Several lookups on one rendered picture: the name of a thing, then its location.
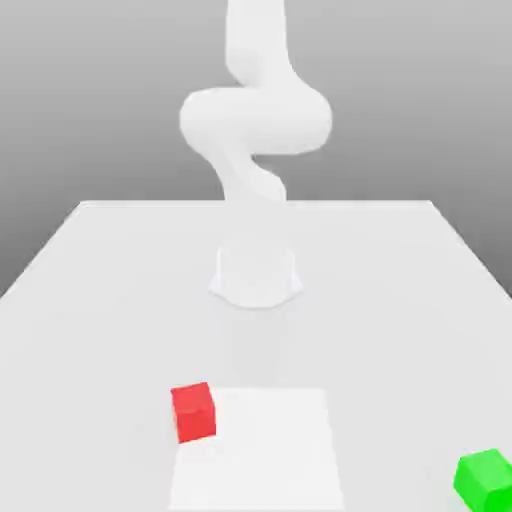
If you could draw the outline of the small red cube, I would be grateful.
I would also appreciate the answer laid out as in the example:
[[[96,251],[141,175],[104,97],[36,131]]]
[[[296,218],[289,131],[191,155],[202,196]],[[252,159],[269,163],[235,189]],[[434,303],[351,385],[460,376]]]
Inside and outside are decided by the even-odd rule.
[[[170,390],[180,444],[216,435],[216,407],[207,382]]]

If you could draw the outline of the small green cube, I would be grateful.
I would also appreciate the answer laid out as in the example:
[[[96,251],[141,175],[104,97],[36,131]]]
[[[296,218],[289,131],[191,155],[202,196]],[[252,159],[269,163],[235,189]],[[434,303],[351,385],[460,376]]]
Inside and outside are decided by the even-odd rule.
[[[512,512],[512,464],[498,449],[462,456],[453,487],[471,512]]]

